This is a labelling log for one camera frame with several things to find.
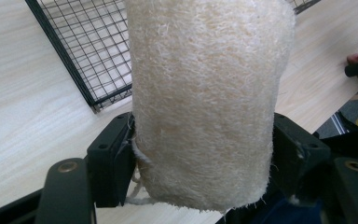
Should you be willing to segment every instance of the wire mesh cage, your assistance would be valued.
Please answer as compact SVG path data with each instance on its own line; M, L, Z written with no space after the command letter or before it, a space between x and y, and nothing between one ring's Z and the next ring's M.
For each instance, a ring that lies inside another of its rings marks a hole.
M25 0L94 112L131 95L124 0ZM300 13L320 0L286 0Z

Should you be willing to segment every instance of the light wood surface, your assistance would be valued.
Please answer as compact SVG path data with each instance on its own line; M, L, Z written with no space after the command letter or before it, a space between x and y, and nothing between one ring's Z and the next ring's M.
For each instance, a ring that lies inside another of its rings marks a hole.
M298 16L277 112L313 132L358 91L343 73L358 52L358 0L322 0ZM131 98L94 115L23 0L0 0L0 206L43 186L55 162L84 157ZM215 223L219 213L165 203L98 209L99 223Z

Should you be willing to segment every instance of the black wire grid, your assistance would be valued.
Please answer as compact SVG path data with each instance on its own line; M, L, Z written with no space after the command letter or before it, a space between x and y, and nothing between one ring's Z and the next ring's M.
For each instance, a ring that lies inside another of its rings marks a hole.
M124 0L25 0L94 112L131 92ZM286 0L300 13L320 0Z

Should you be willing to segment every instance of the wire mesh panel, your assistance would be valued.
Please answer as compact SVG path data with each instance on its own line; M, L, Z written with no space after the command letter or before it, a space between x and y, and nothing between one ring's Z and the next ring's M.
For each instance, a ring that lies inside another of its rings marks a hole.
M131 95L124 0L25 0L94 112ZM286 0L300 13L320 0Z

